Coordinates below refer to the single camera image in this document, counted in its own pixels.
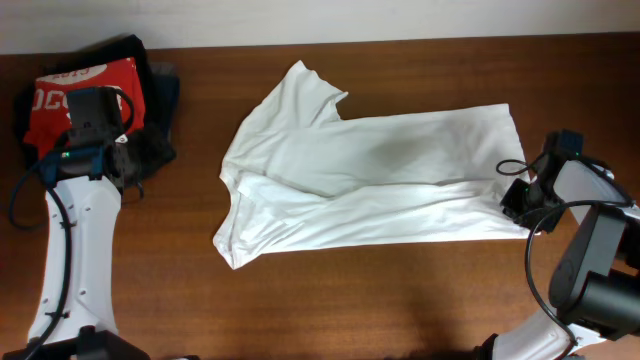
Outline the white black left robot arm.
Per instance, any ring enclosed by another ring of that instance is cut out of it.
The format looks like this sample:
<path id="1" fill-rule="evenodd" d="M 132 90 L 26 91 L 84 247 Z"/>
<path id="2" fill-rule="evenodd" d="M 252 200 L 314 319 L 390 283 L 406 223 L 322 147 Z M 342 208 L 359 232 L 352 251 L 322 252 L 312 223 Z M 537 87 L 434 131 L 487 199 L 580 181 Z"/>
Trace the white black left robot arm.
<path id="1" fill-rule="evenodd" d="M 7 359 L 145 359 L 118 334 L 112 251 L 124 185 L 136 168 L 121 116 L 133 101 L 114 87 L 66 96 L 71 126 L 28 170 L 43 184 L 48 246 L 43 287 L 27 345 Z"/>

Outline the white t-shirt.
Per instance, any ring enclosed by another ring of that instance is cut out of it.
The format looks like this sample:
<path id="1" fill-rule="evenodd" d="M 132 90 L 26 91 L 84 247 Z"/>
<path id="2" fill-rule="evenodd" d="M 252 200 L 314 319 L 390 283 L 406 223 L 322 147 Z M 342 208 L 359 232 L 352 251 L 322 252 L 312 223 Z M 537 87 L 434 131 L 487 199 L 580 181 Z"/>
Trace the white t-shirt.
<path id="1" fill-rule="evenodd" d="M 500 207 L 522 159 L 505 104 L 344 120 L 345 94 L 295 63 L 242 121 L 221 164 L 229 212 L 213 243 L 232 268 L 264 254 L 523 239 Z"/>

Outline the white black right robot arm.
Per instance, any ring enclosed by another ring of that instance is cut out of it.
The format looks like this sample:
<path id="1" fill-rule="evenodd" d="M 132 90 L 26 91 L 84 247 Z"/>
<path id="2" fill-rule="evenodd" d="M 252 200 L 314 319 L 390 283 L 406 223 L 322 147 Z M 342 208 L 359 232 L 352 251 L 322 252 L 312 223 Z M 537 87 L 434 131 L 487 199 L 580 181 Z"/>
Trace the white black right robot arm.
<path id="1" fill-rule="evenodd" d="M 501 200 L 504 214 L 531 236 L 551 233 L 566 212 L 578 228 L 546 298 L 531 269 L 533 242 L 526 242 L 525 276 L 540 309 L 516 329 L 491 335 L 473 358 L 573 359 L 584 347 L 638 335 L 639 275 L 613 264 L 639 268 L 639 207 L 605 162 L 584 155 L 583 143 L 570 130 L 549 133 L 541 154 L 520 164 L 534 180 L 516 179 Z"/>

